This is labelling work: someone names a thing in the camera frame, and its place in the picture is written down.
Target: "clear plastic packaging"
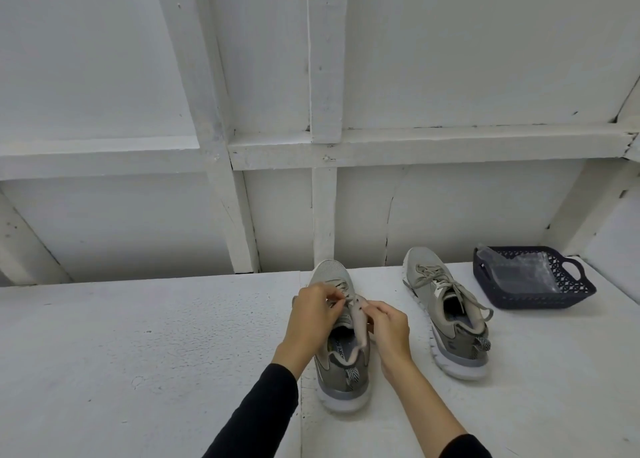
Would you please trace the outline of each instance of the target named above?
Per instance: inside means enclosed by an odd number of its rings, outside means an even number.
[[[560,293],[547,254],[531,252],[505,258],[486,245],[477,246],[477,256],[491,271],[493,280],[507,293]]]

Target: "shoe insole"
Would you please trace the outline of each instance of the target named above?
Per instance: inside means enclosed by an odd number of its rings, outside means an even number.
[[[329,335],[329,351],[336,351],[345,361],[351,357],[351,352],[358,346],[356,333],[351,328],[337,327]]]
[[[447,298],[442,302],[442,308],[444,309],[444,316],[450,322],[462,322],[469,327],[473,327],[471,320],[465,313],[465,309],[462,308],[458,298]]]

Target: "gray sneaker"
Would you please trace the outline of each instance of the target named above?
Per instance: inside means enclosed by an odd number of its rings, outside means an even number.
[[[429,346],[438,367],[457,379],[482,379],[488,373],[487,352],[491,349],[486,322],[493,310],[455,281],[435,252],[426,247],[413,247],[406,253],[403,281],[431,318]],[[489,311],[487,318],[481,310]]]
[[[322,404],[337,413],[351,413],[363,407],[371,396],[369,387],[369,333],[362,298],[351,277],[338,261],[316,266],[309,284],[332,284],[347,298],[344,310],[333,325],[327,344],[316,354],[317,394]]]

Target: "basket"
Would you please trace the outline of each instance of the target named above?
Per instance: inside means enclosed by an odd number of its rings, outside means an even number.
[[[584,273],[582,265],[575,260],[565,258],[555,249],[538,246],[503,246],[491,247],[501,256],[513,259],[520,254],[531,252],[545,252],[547,254],[551,270],[556,277],[556,284],[561,293],[508,293],[498,286],[493,280],[491,271],[485,267],[483,260],[477,256],[477,248],[474,249],[474,276],[480,284],[487,298],[496,308],[502,309],[561,309],[579,303],[596,292],[596,287]],[[573,264],[580,272],[577,281],[564,268],[563,263]]]

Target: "table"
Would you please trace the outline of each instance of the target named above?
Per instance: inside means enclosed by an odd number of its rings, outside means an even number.
[[[488,304],[470,263],[453,276]],[[428,318],[399,267],[349,270],[356,290],[409,317],[412,355],[469,432],[505,457],[640,456],[640,307],[586,267],[598,292],[562,311],[501,311],[491,374],[456,381],[428,350]],[[271,360],[309,273],[0,290],[0,450],[13,457],[200,456]],[[315,371],[279,457],[417,457],[372,352],[371,403],[328,413]]]

